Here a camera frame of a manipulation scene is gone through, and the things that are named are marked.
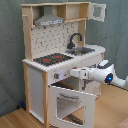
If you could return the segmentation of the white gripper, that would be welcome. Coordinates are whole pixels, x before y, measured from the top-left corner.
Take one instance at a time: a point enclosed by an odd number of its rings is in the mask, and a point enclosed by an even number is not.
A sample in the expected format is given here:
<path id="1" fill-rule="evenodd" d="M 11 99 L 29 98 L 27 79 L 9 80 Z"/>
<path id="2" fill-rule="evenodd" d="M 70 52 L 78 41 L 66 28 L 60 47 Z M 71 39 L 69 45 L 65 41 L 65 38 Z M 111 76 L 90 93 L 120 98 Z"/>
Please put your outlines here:
<path id="1" fill-rule="evenodd" d="M 70 75 L 77 77 L 79 79 L 88 79 L 89 78 L 89 72 L 90 72 L 90 70 L 86 67 L 77 68 L 77 69 L 71 69 Z"/>

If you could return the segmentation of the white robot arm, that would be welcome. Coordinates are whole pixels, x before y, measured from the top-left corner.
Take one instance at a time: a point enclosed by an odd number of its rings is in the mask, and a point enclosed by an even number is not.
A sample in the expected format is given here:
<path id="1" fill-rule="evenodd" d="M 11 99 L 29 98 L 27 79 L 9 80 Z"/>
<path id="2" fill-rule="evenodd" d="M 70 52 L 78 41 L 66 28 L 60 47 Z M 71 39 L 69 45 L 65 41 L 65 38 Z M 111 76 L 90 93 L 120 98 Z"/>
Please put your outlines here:
<path id="1" fill-rule="evenodd" d="M 115 68 L 108 60 L 101 61 L 96 67 L 82 67 L 71 69 L 70 75 L 81 80 L 94 80 L 99 83 L 114 85 L 122 89 L 128 90 L 128 76 L 125 80 L 117 77 Z"/>

